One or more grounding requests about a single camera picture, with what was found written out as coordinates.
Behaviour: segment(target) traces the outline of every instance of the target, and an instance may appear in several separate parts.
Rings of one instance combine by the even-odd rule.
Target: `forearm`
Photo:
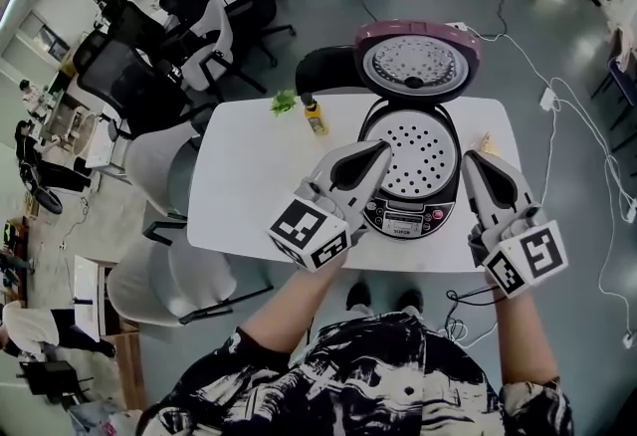
[[[345,257],[338,257],[315,273],[294,273],[286,284],[241,326],[242,330],[266,349],[286,353],[294,351],[344,261]]]
[[[496,290],[494,297],[503,294]],[[545,384],[557,377],[557,365],[541,327],[531,293],[496,304],[502,382]]]
[[[45,154],[47,154],[49,151],[51,151],[51,149],[53,149],[57,145],[58,145],[58,143],[56,141],[55,142],[49,142],[47,145],[36,147],[36,149],[40,152],[40,154],[42,154],[44,156]]]

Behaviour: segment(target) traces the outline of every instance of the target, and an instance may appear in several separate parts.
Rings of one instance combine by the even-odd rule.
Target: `white table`
[[[121,118],[109,105],[104,105],[102,111],[114,120],[117,126],[122,126]],[[87,168],[95,169],[102,174],[127,183],[123,160],[129,141],[119,137],[115,142],[108,136],[108,121],[98,120],[91,143],[87,148]]]
[[[99,342],[100,335],[104,333],[104,269],[95,261],[76,256],[74,275],[74,298],[91,302],[90,305],[74,305],[76,326],[95,342]]]
[[[190,190],[188,240],[195,247],[290,262],[266,229],[287,195],[331,149],[356,142],[376,95],[317,96],[329,134],[318,137],[303,106],[275,117],[270,100],[220,104],[199,151]],[[445,104],[463,151],[490,133],[501,157],[520,167],[507,113],[499,102],[458,98]],[[476,271],[467,236],[476,223],[460,180],[456,206],[431,236],[396,241],[370,230],[349,252],[348,268],[400,272]]]

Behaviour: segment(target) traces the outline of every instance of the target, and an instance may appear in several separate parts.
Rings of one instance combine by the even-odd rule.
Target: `white cable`
[[[591,133],[595,137],[595,140],[597,141],[597,143],[602,148],[602,151],[604,152],[604,178],[606,180],[606,187],[608,188],[608,200],[609,200],[610,218],[611,218],[611,233],[610,233],[610,242],[608,243],[608,250],[606,251],[606,257],[604,259],[604,262],[602,263],[601,269],[599,270],[599,276],[597,277],[597,288],[599,289],[599,291],[603,295],[619,298],[620,300],[622,300],[624,302],[624,305],[626,306],[626,331],[628,333],[632,333],[632,330],[630,329],[630,304],[629,304],[628,300],[625,297],[623,297],[622,295],[619,295],[618,293],[613,293],[611,291],[604,290],[604,288],[602,288],[602,285],[601,285],[602,278],[603,278],[603,275],[604,275],[604,271],[606,270],[606,267],[608,266],[608,262],[610,260],[611,254],[612,254],[613,244],[614,244],[614,240],[615,240],[615,212],[614,212],[614,209],[613,209],[612,189],[611,189],[611,186],[610,186],[610,179],[608,177],[608,172],[609,171],[610,171],[610,174],[612,175],[612,178],[615,181],[615,184],[617,185],[619,215],[621,216],[621,218],[622,218],[622,220],[624,222],[630,223],[630,220],[628,219],[627,215],[624,216],[624,212],[622,211],[622,199],[625,200],[628,203],[629,208],[630,208],[631,205],[636,203],[636,199],[634,197],[632,197],[630,194],[628,194],[624,190],[624,187],[621,184],[621,172],[620,172],[619,162],[617,161],[617,158],[615,158],[611,154],[610,148],[608,147],[608,144],[606,142],[606,139],[604,138],[604,135],[601,133],[601,131],[599,131],[599,128],[595,124],[595,121],[588,114],[588,112],[586,111],[584,106],[581,104],[581,101],[579,100],[579,98],[575,94],[575,91],[566,83],[566,81],[564,81],[563,79],[561,79],[559,77],[553,77],[552,79],[550,79],[550,81],[548,81],[545,77],[543,77],[541,75],[541,73],[537,71],[537,69],[535,68],[535,66],[531,62],[531,59],[529,58],[527,53],[523,50],[523,48],[520,45],[518,45],[518,43],[511,36],[509,36],[507,34],[499,34],[495,38],[489,39],[489,38],[485,38],[485,37],[481,36],[475,29],[473,29],[473,28],[471,28],[469,26],[467,27],[467,29],[469,29],[472,33],[474,33],[478,38],[480,38],[480,39],[482,39],[482,40],[484,40],[486,42],[495,42],[495,41],[499,40],[501,37],[505,37],[505,38],[509,39],[516,46],[516,48],[523,54],[523,56],[525,56],[525,59],[527,60],[527,62],[531,66],[531,69],[534,71],[534,73],[537,75],[537,77],[540,78],[553,91],[554,94],[555,94],[555,90],[553,89],[553,82],[561,82],[568,89],[570,94],[573,96],[573,99],[577,103],[577,107],[576,107],[572,102],[570,102],[568,100],[559,99],[557,97],[557,95],[555,94],[555,99],[554,99],[553,105],[551,107],[551,111],[553,112],[553,116],[552,116],[552,132],[551,132],[551,135],[550,135],[550,141],[548,143],[548,163],[547,163],[547,166],[546,166],[546,177],[545,177],[545,180],[544,180],[544,190],[543,190],[543,194],[542,194],[542,197],[541,197],[541,200],[540,200],[540,203],[542,205],[543,205],[543,202],[544,202],[544,198],[546,197],[546,192],[548,190],[548,176],[550,174],[550,162],[551,162],[551,159],[552,159],[553,139],[555,138],[555,133],[556,133],[556,129],[557,129],[556,119],[557,119],[557,113],[559,111],[561,111],[561,104],[566,104],[569,107],[571,107],[573,110],[575,110],[575,112],[581,117],[581,119],[584,122],[584,124],[586,124],[586,126],[588,126],[588,129],[590,129]],[[487,336],[490,332],[485,333],[484,335],[478,337],[471,344],[469,344],[469,346],[474,345],[480,339],[482,339],[483,337]]]
[[[461,333],[460,335],[455,337],[453,335],[453,333],[449,330],[449,327],[461,327],[465,332]],[[449,323],[446,328],[440,328],[438,330],[438,334],[446,333],[446,334],[451,336],[450,341],[454,342],[458,347],[461,347],[462,349],[469,349],[470,347],[473,347],[478,342],[480,342],[483,338],[486,338],[489,335],[491,335],[494,331],[496,331],[497,327],[498,327],[498,322],[495,322],[490,330],[485,331],[482,335],[480,335],[473,342],[471,342],[470,344],[467,344],[467,345],[460,344],[460,341],[464,340],[467,337],[467,335],[469,334],[469,329],[467,328],[467,326],[464,323]]]

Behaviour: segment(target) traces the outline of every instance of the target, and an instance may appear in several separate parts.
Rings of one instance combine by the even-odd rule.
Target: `white chair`
[[[197,131],[187,121],[140,135],[128,147],[124,162],[128,181],[141,190],[163,216],[186,220],[183,208],[175,207],[170,197],[170,168],[181,147],[196,135]]]
[[[179,327],[196,320],[232,313],[230,306],[261,295],[230,300],[237,281],[225,256],[192,247],[185,223],[155,222],[108,275],[106,289],[124,318],[150,325]],[[172,240],[158,229],[174,229]]]
[[[208,31],[219,31],[219,39],[211,45],[206,45],[195,52],[181,67],[181,74],[188,85],[195,91],[206,91],[218,81],[226,72],[228,65],[232,65],[232,29],[228,15],[221,0],[210,0],[206,11],[190,30],[197,36],[203,36]]]

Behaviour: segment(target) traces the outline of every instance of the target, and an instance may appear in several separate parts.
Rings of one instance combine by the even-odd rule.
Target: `control panel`
[[[391,207],[385,199],[376,197],[365,207],[365,220],[377,231],[392,238],[413,240],[428,236],[445,223],[454,203],[421,204],[405,211]]]

